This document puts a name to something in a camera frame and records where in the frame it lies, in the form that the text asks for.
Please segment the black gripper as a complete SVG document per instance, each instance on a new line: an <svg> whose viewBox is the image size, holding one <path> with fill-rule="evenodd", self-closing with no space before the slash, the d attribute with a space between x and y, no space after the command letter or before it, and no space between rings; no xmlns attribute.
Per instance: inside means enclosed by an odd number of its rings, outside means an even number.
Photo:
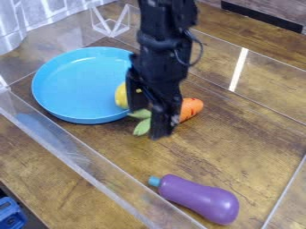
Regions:
<svg viewBox="0 0 306 229"><path fill-rule="evenodd" d="M125 86L129 111L152 105L149 138L168 137L179 124L181 93L192 41L184 34L157 39L137 32L140 52L130 54Z"/></svg>

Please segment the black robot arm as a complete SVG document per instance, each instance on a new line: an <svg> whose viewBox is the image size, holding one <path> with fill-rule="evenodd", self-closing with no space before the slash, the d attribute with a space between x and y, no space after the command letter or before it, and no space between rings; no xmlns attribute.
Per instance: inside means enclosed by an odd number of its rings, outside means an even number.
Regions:
<svg viewBox="0 0 306 229"><path fill-rule="evenodd" d="M181 109L180 82L188 68L192 45L199 42L189 28L197 23L195 0L137 0L140 51L129 55L125 75L128 107L151 110L149 138L172 134Z"/></svg>

